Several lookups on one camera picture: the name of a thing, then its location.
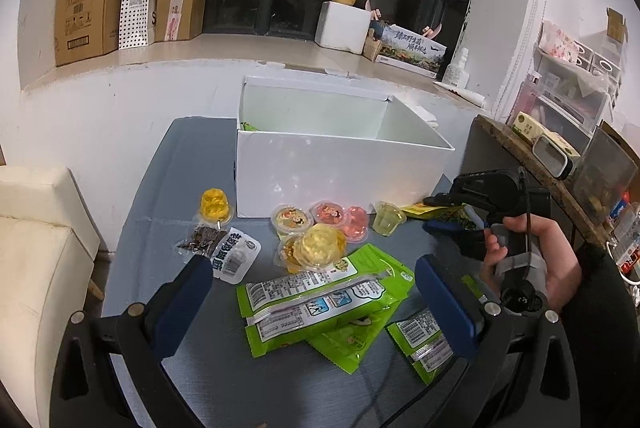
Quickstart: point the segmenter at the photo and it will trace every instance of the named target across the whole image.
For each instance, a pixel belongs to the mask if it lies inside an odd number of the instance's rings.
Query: window sill
[[[54,67],[24,90],[36,90],[95,70],[177,60],[277,63],[289,69],[326,72],[349,78],[375,78],[447,98],[466,109],[480,110],[465,99],[433,84],[431,79],[411,71],[374,63],[349,52],[325,49],[311,41],[247,34],[201,34],[193,40],[158,42],[148,47],[113,51],[104,56]]]

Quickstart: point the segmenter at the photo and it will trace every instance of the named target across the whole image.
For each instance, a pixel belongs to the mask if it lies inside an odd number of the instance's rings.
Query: screw
[[[484,304],[484,310],[491,316],[497,316],[502,312],[501,307],[496,302],[487,302]]]
[[[140,302],[132,303],[127,308],[129,316],[140,316],[143,312],[145,312],[145,305]]]
[[[82,311],[76,311],[71,315],[71,323],[73,324],[79,324],[82,320],[84,320],[84,312]]]
[[[551,323],[556,323],[560,319],[558,313],[556,311],[552,311],[551,309],[545,311],[545,318]]]

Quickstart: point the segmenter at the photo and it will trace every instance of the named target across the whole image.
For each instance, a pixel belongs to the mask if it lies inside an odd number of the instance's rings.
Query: jelly cup
[[[311,215],[318,224],[340,229],[349,222],[349,211],[331,201],[320,201],[311,206]]]
[[[271,214],[278,235],[302,234],[314,225],[314,218],[295,206],[280,206]]]
[[[280,267],[286,267],[287,271],[290,273],[298,273],[300,271],[304,271],[303,267],[298,263],[298,261],[293,256],[293,246],[295,242],[300,238],[300,235],[288,235],[284,237],[280,245],[278,246],[278,251],[276,252],[276,256],[273,259],[273,262]]]
[[[304,269],[322,271],[343,258],[346,247],[347,238],[342,231],[316,224],[294,242],[293,257]]]
[[[341,229],[351,244],[363,243],[369,236],[369,216],[364,208],[352,206],[349,208],[349,222]]]
[[[373,229],[380,235],[388,237],[395,229],[406,221],[404,212],[391,203],[380,201],[376,203],[376,218],[373,219]]]
[[[226,194],[220,188],[209,188],[200,197],[200,216],[217,226],[227,224],[234,216]]]

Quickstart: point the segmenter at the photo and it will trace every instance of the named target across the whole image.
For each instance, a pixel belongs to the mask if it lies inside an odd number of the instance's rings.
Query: gray tabletop
[[[222,188],[235,200],[236,121],[217,118],[176,119],[140,183],[111,265],[102,315],[121,314],[135,301],[146,302],[158,287],[184,267],[174,246],[193,229],[200,195]],[[243,283],[279,277],[273,264],[278,239],[268,219],[239,219],[236,228],[262,245]],[[409,220],[390,237],[373,231],[369,242],[409,267],[424,254],[435,253],[454,275],[475,274],[477,263],[464,259],[449,239],[425,233],[420,221]],[[415,287],[393,321],[404,319],[424,304]],[[212,289],[182,341],[164,368],[204,426],[254,428],[377,427],[424,385],[382,332],[351,376],[305,343],[252,358],[244,335],[233,286],[214,280]],[[114,366],[136,419],[154,424],[130,381],[119,356]],[[423,426],[450,391],[462,363],[453,366],[393,426]]]

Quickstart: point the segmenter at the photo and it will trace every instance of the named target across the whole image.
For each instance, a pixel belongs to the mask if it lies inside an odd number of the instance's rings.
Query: wooden shelf
[[[476,116],[473,125],[495,138],[498,143],[507,150],[518,162],[546,189],[560,209],[571,219],[584,240],[588,243],[605,248],[609,236],[602,225],[595,225],[587,217],[568,188],[553,177],[549,171],[533,156],[530,145],[519,135],[505,125],[485,116]]]

